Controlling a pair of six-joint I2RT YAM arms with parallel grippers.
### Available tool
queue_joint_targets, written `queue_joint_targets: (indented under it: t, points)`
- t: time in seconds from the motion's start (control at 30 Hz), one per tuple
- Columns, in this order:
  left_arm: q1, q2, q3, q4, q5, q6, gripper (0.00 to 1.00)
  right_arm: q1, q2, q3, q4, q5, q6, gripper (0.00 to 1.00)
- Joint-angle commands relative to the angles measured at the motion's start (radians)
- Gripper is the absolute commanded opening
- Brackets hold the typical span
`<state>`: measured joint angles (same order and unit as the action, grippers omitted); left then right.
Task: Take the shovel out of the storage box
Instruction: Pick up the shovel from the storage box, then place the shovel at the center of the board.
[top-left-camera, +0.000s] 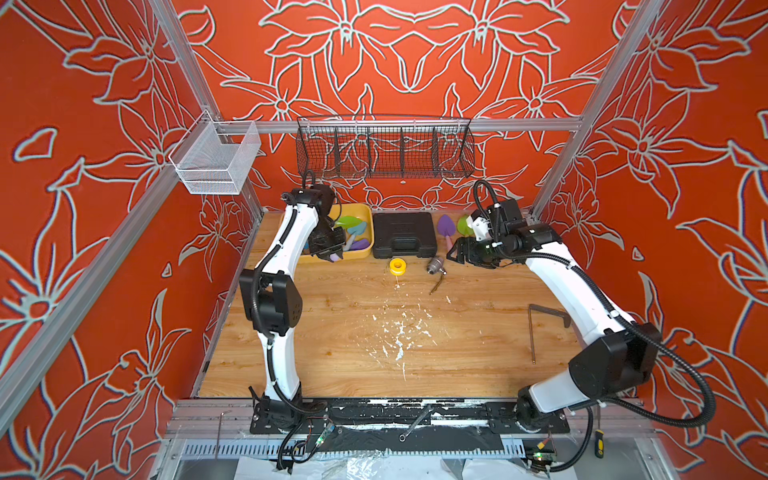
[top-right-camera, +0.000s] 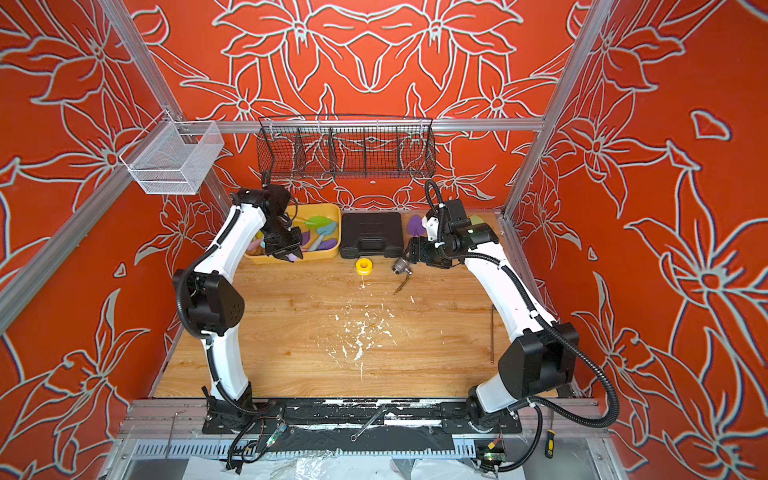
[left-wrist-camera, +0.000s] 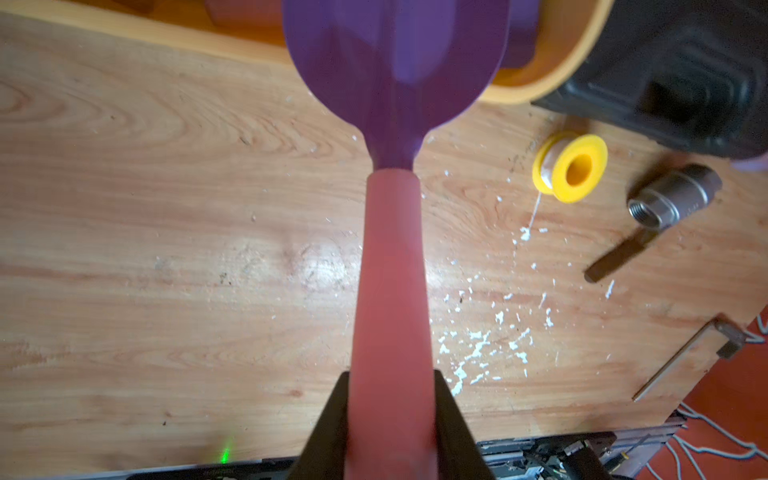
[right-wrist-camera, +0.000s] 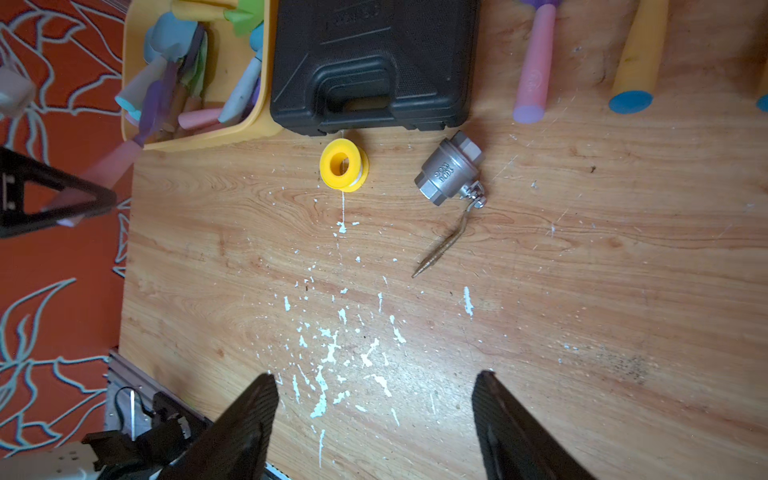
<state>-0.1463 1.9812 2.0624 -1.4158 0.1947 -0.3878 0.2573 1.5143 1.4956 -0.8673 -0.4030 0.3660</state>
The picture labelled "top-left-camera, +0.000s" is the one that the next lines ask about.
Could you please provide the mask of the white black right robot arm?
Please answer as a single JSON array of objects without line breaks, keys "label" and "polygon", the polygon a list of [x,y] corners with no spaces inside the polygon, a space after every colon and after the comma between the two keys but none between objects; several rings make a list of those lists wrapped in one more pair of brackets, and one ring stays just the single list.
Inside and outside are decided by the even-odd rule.
[{"label": "white black right robot arm", "polygon": [[[515,417],[522,429],[535,432],[563,409],[599,402],[678,428],[703,426],[714,418],[715,395],[704,377],[664,346],[657,327],[634,321],[610,300],[550,225],[528,223],[516,200],[499,199],[486,180],[474,183],[472,196],[476,209],[467,221],[472,233],[455,241],[449,260],[485,269],[526,266],[560,302],[583,344],[563,372],[519,391]],[[671,359],[697,385],[703,400],[699,413],[670,418],[619,398],[651,379],[658,355]]]}]

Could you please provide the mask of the green shovel wooden handle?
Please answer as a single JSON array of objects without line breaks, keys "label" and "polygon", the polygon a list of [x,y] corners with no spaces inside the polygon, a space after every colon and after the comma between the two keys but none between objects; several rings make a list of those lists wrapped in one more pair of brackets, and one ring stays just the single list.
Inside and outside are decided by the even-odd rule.
[{"label": "green shovel wooden handle", "polygon": [[474,231],[471,228],[472,218],[469,215],[462,215],[456,221],[456,230],[462,237],[473,237]]}]

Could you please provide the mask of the purple square shovel pink handle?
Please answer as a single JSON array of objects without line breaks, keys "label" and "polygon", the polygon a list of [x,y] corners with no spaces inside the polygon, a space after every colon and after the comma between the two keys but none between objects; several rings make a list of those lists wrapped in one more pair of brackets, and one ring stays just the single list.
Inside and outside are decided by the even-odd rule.
[{"label": "purple square shovel pink handle", "polygon": [[367,238],[361,238],[358,240],[353,241],[349,245],[350,251],[363,251],[370,247],[371,242]]}]

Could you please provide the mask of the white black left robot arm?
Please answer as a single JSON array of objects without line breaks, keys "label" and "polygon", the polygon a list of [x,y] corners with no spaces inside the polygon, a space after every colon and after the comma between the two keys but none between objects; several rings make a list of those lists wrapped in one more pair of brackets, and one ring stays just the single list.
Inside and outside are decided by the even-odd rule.
[{"label": "white black left robot arm", "polygon": [[303,311],[296,267],[304,250],[320,260],[341,260],[346,234],[330,216],[333,189],[317,182],[313,171],[305,171],[302,185],[282,199],[286,209],[276,236],[259,263],[241,272],[239,287],[265,360],[266,386],[258,405],[270,423],[288,429],[322,410],[303,402],[296,369],[294,336]]}]

